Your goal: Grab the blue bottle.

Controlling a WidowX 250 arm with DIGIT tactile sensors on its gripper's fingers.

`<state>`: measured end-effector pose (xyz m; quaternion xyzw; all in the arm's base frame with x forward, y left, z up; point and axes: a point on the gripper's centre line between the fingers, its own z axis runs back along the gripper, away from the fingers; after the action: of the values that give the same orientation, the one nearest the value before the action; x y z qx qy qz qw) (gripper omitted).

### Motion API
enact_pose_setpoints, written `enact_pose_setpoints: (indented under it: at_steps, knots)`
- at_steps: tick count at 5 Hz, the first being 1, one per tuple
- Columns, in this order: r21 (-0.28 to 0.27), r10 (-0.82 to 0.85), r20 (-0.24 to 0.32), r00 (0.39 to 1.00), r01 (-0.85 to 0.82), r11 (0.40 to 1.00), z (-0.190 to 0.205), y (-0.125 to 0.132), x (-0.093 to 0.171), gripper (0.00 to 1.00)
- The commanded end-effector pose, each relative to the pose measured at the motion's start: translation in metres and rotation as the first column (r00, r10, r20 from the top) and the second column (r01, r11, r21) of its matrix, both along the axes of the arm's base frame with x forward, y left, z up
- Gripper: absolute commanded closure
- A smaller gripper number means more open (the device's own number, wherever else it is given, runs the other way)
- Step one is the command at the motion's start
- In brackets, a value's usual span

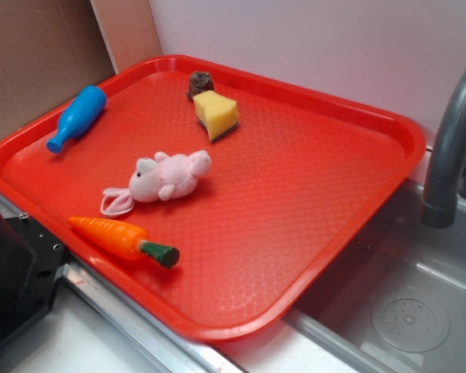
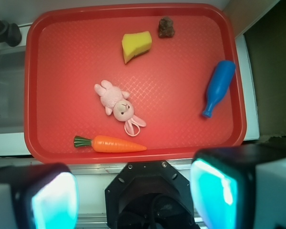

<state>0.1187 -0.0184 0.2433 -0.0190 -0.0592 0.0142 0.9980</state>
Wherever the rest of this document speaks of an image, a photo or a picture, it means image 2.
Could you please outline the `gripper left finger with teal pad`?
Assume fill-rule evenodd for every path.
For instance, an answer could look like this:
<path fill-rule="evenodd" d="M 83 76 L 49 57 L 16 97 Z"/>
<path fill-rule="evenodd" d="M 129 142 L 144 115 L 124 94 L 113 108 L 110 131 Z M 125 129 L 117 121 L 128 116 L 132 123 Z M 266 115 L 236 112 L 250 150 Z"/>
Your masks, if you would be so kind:
<path fill-rule="evenodd" d="M 61 163 L 0 167 L 0 229 L 73 229 L 76 177 Z"/>

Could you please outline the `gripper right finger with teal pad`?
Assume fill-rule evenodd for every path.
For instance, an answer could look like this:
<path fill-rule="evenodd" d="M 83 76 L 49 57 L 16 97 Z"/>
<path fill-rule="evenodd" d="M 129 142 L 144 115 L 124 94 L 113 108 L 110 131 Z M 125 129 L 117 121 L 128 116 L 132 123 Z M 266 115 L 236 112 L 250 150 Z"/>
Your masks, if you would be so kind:
<path fill-rule="evenodd" d="M 286 145 L 199 150 L 190 190 L 209 229 L 286 229 Z"/>

